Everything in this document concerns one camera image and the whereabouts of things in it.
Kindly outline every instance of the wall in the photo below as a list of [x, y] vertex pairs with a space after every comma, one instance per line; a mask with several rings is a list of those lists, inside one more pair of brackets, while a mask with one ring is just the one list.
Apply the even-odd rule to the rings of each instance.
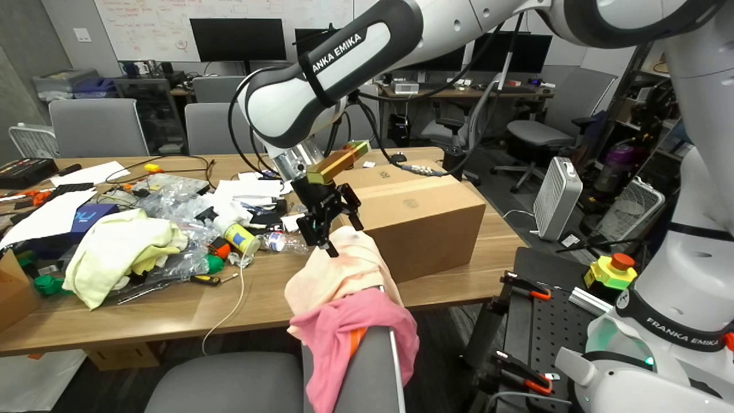
[[0, 15], [0, 164], [19, 156], [6, 133], [9, 127], [48, 125], [33, 76], [70, 68], [42, 0], [6, 0]]
[[121, 73], [95, 0], [45, 0], [45, 7], [73, 70], [96, 70], [110, 78]]

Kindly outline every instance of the robotic arm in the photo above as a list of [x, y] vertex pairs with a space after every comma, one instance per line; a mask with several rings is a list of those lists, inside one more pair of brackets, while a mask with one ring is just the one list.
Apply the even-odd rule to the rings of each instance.
[[[588, 360], [562, 352], [557, 368], [576, 382], [585, 411], [659, 411], [656, 400], [672, 411], [732, 411], [734, 0], [379, 0], [299, 64], [252, 76], [240, 110], [305, 201], [303, 235], [329, 248], [330, 220], [342, 212], [357, 218], [359, 201], [332, 187], [339, 167], [312, 177], [320, 159], [302, 142], [369, 78], [455, 50], [531, 10], [556, 36], [585, 47], [665, 40], [687, 131], [697, 146], [685, 164], [677, 231], [618, 313], [589, 326], [589, 342], [604, 336], [613, 356]], [[627, 362], [630, 340], [654, 366]]]

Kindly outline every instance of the floor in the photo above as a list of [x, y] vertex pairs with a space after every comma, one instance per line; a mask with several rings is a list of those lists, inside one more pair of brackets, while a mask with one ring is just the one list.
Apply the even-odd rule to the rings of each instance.
[[[491, 166], [511, 164], [511, 159], [493, 142], [480, 146], [469, 167], [483, 177], [480, 192], [500, 212], [508, 213], [508, 224], [518, 236], [542, 250], [557, 250], [556, 244], [540, 241], [532, 236], [534, 220], [527, 216], [532, 196], [540, 182], [526, 187], [522, 194], [510, 194], [515, 174], [491, 174]], [[420, 413], [452, 413], [466, 411], [470, 400], [474, 377], [456, 353], [461, 353], [474, 319], [480, 306], [456, 306], [451, 310], [432, 310], [418, 314], [423, 353], [418, 362], [418, 380], [406, 389], [408, 411]], [[276, 350], [292, 352], [295, 340], [284, 330], [259, 330], [227, 338], [213, 338], [209, 352], [246, 352], [246, 350]], [[107, 413], [141, 413], [156, 385], [156, 382], [172, 368], [188, 358], [199, 356], [199, 340], [175, 342], [165, 350], [160, 368], [134, 369], [134, 373], [96, 373], [86, 360], [61, 403], [55, 413], [79, 411], [107, 411]]]

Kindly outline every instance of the computer monitor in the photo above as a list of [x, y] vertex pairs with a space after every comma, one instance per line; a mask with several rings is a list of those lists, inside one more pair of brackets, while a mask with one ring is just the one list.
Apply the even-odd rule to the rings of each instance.
[[464, 47], [445, 55], [439, 55], [435, 61], [404, 68], [401, 71], [459, 71], [461, 61], [464, 61]]
[[[506, 58], [511, 45], [511, 33], [484, 36], [476, 42], [476, 58], [484, 48], [486, 42], [493, 45], [483, 54], [483, 58], [470, 68], [474, 71], [502, 71]], [[547, 64], [547, 55], [552, 48], [552, 37], [518, 33], [511, 55], [510, 71], [515, 73], [542, 73]]]
[[311, 54], [315, 48], [320, 48], [320, 45], [324, 45], [329, 37], [332, 37], [336, 27], [297, 27], [297, 54]]
[[190, 18], [203, 62], [284, 61], [280, 18]]

